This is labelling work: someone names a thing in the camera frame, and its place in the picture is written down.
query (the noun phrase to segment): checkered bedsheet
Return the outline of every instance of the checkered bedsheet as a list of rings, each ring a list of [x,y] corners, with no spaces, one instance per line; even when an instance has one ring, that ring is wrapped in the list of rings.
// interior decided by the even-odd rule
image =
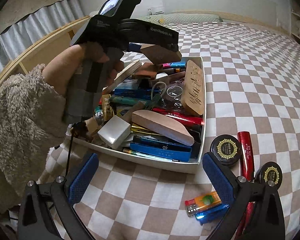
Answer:
[[[286,239],[300,228],[300,46],[293,40],[243,25],[169,25],[179,31],[183,56],[204,61],[207,120],[204,151],[220,134],[251,134],[255,171],[277,162]],[[124,61],[144,58],[126,53]],[[49,153],[42,182],[64,173],[68,141]],[[87,149],[75,145],[70,166]],[[75,205],[96,239],[204,240],[217,221],[201,226],[184,201],[213,187],[200,167],[195,175],[159,170],[99,154],[100,166]],[[239,164],[233,167],[239,175]],[[61,236],[69,239],[53,210]]]

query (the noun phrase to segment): red cylindrical tube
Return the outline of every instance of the red cylindrical tube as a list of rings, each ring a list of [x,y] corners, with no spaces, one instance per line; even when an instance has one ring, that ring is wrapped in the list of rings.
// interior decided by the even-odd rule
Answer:
[[[246,211],[245,211],[243,217],[241,218],[241,221],[238,226],[237,232],[235,234],[234,240],[237,240],[242,235],[244,229],[248,225],[251,215],[252,215],[252,212],[253,212],[253,207],[254,207],[254,203],[249,202],[247,205]]]
[[[241,176],[244,176],[248,181],[252,181],[254,179],[254,161],[250,133],[239,132],[238,140],[242,147],[240,158]]]
[[[152,111],[166,115],[168,117],[171,117],[178,122],[182,123],[184,126],[189,127],[189,128],[198,128],[201,129],[201,125],[203,125],[203,118],[201,117],[194,117],[194,116],[188,116],[184,115],[178,112],[173,112],[173,111],[167,111],[161,108],[155,107],[152,109]]]
[[[253,161],[253,151],[252,151],[252,143],[249,132],[239,132],[238,140],[241,143],[242,155],[240,158],[240,166],[241,166],[241,176],[244,176],[248,181],[252,181],[254,179],[254,161]],[[238,226],[237,233],[234,239],[237,239],[242,235],[244,229],[248,225],[251,215],[253,213],[254,203],[249,202],[246,208],[246,212],[241,219],[241,222]]]

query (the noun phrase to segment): curtain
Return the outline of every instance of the curtain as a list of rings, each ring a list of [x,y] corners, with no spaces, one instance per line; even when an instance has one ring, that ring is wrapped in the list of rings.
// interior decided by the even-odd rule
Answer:
[[[42,7],[11,25],[0,34],[0,72],[36,41],[82,17],[79,0],[63,0]]]

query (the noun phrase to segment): pillow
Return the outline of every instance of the pillow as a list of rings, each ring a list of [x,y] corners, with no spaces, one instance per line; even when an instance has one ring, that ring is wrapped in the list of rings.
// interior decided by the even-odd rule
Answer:
[[[204,23],[204,22],[223,22],[222,19],[215,14],[205,13],[171,13],[156,14],[137,18],[146,22],[158,25],[180,24],[180,23]]]

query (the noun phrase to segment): wooden block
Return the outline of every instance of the wooden block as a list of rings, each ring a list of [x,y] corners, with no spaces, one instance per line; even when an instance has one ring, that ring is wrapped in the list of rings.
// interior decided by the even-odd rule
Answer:
[[[125,80],[128,76],[132,75],[139,67],[141,67],[141,62],[139,60],[132,62],[130,65],[125,67],[120,73],[118,73],[117,77],[115,78],[114,82],[106,87],[102,94],[110,94],[112,90],[116,88],[123,80]]]
[[[101,129],[101,126],[98,125],[97,120],[93,117],[84,121],[86,123],[88,132],[90,135],[94,135],[97,131]]]
[[[154,65],[152,63],[146,62],[138,68],[138,71],[136,73],[132,75],[132,79],[155,79],[155,76],[160,70],[162,70],[162,65]]]
[[[131,122],[131,118],[132,118],[132,113],[134,111],[138,111],[138,110],[141,110],[141,109],[144,109],[144,108],[145,108],[145,103],[142,102],[142,101],[139,101],[133,107],[131,107],[129,109],[129,111],[124,114],[124,116],[121,116],[120,118],[122,120],[125,120],[126,122],[130,123]]]
[[[187,129],[168,116],[148,110],[138,110],[133,112],[132,122],[185,145],[194,144],[194,138]]]
[[[181,61],[180,51],[173,52],[159,45],[143,44],[140,52],[145,55],[153,64],[163,64]]]
[[[181,104],[189,114],[197,117],[203,115],[203,90],[202,69],[189,60],[181,95]]]

